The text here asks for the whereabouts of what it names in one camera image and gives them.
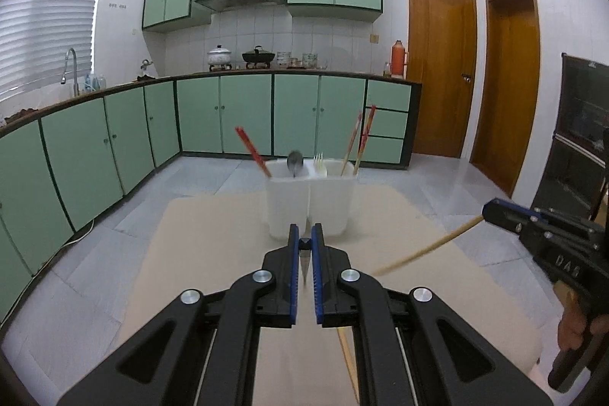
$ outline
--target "fork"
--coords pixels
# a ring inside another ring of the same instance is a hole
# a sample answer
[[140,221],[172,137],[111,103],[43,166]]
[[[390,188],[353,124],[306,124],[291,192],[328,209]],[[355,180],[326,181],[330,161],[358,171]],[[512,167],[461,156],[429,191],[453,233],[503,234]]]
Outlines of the fork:
[[328,176],[328,170],[324,164],[324,154],[316,154],[313,157],[313,167],[315,168],[315,172],[321,178],[326,178]]

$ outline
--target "door frame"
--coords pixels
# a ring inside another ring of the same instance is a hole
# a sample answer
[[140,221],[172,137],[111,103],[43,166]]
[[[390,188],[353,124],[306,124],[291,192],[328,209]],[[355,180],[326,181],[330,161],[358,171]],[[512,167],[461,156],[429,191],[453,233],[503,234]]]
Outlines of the door frame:
[[[482,97],[480,98],[480,107],[479,107],[479,111],[478,111],[478,117],[476,120],[476,135],[474,137],[474,142],[471,146],[471,153],[470,153],[470,157],[469,157],[469,163],[473,165],[472,162],[472,158],[476,152],[476,145],[478,143],[478,138],[480,137],[480,115],[482,114],[482,108],[484,106],[484,100],[485,100],[485,93],[484,93],[484,86],[486,84],[486,76],[488,75],[488,39],[489,39],[489,34],[490,34],[490,26],[488,23],[488,13],[489,13],[489,7],[490,7],[490,2],[494,1],[494,0],[484,0],[485,1],[485,24],[486,24],[486,47],[484,48],[485,51],[485,57],[484,57],[484,78],[482,80]],[[539,67],[537,68],[537,73],[538,73],[538,85],[537,85],[537,99],[535,102],[535,111],[537,110],[537,100],[539,99],[539,82],[541,80],[541,27],[540,27],[540,23],[539,23],[539,9],[538,9],[538,5],[537,5],[537,0],[533,0],[533,9],[535,12],[535,19],[537,19],[537,33],[539,36]],[[532,127],[533,124],[535,123],[535,113],[533,115],[533,121],[531,123],[531,131],[529,131],[529,142],[531,141],[531,132],[533,131]],[[529,143],[527,143],[527,147],[525,149],[525,152],[523,153],[523,159],[521,161],[520,164],[520,168],[518,169],[518,174],[516,175],[516,178],[514,179],[514,181],[512,182],[512,185],[509,188],[509,197],[511,198],[514,190],[516,188],[516,184],[518,183],[518,179],[520,178],[520,173],[523,170],[523,165],[525,164],[525,158],[526,158],[526,154],[529,150]]]
[[[407,61],[410,59],[409,43],[410,43],[410,13],[411,13],[411,11],[412,11],[412,0],[408,0],[408,23],[407,23],[407,44],[406,44]],[[463,133],[463,137],[461,139],[461,145],[459,146],[459,156],[457,158],[462,158],[464,156],[464,147],[465,147],[465,142],[467,140],[468,129],[470,127],[471,113],[473,112],[473,109],[474,109],[474,97],[476,96],[476,81],[477,81],[476,75],[478,73],[478,48],[479,48],[479,43],[480,43],[480,37],[479,37],[480,23],[478,21],[478,0],[474,0],[474,21],[476,23],[476,50],[474,53],[474,64],[473,64],[473,68],[472,68],[472,72],[471,72],[472,82],[471,82],[470,109],[467,114],[467,123],[465,124],[465,132]],[[406,72],[406,74],[404,75],[404,79],[407,78],[408,65],[406,65],[405,72]]]

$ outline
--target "window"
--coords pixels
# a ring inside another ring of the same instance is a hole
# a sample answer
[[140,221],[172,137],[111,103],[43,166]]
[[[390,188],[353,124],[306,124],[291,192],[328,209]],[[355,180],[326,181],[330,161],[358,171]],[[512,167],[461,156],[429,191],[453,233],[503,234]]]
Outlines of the window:
[[0,101],[59,82],[70,47],[78,74],[89,72],[95,6],[96,0],[0,0]]

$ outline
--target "countertop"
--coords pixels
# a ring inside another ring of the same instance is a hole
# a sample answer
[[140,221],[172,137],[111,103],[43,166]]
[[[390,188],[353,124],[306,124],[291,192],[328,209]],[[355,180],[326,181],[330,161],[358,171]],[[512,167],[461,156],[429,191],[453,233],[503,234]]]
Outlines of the countertop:
[[327,76],[343,76],[346,78],[362,78],[365,80],[377,80],[377,81],[388,81],[398,85],[421,85],[421,83],[413,83],[406,80],[400,80],[398,78],[385,78],[379,75],[370,75],[366,73],[349,73],[340,71],[327,71],[320,69],[235,69],[227,71],[213,71],[213,72],[202,72],[202,73],[191,73],[190,75],[179,75],[179,76],[164,76],[162,78],[155,78],[154,80],[146,81],[132,81],[129,83],[123,83],[103,90],[95,92],[89,92],[87,94],[78,95],[78,97],[68,98],[62,100],[57,104],[53,104],[41,109],[37,109],[31,114],[27,114],[19,119],[16,119],[6,126],[0,127],[0,137],[10,133],[11,131],[24,126],[25,124],[36,121],[37,119],[44,117],[45,115],[52,114],[53,112],[61,111],[73,105],[77,105],[89,100],[96,98],[102,98],[105,95],[111,95],[125,90],[131,90],[134,88],[140,88],[147,85],[154,85],[156,83],[162,83],[166,81],[176,80],[188,80],[191,78],[211,78],[214,76],[225,76],[225,75],[263,75],[263,74],[282,74],[282,75],[327,75]]

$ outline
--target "bottle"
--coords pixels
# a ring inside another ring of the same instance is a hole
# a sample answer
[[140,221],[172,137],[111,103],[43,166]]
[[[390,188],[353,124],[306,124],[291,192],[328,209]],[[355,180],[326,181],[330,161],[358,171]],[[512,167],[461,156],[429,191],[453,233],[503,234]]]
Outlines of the bottle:
[[391,48],[391,74],[404,78],[404,66],[406,65],[406,49],[401,40],[396,40]]

